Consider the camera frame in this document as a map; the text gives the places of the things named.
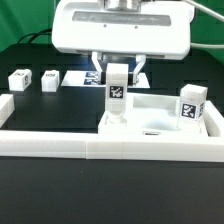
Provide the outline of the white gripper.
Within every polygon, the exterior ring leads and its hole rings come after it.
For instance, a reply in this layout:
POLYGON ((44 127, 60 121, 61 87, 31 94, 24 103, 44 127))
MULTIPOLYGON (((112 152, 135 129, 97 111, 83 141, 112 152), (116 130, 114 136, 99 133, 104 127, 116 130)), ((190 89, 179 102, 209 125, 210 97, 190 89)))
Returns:
POLYGON ((61 0, 52 27, 52 43, 63 53, 89 53, 98 74, 102 53, 135 56, 128 73, 134 85, 149 58, 181 60, 190 50, 190 23, 195 8, 183 1, 141 2, 137 11, 108 7, 110 0, 61 0))

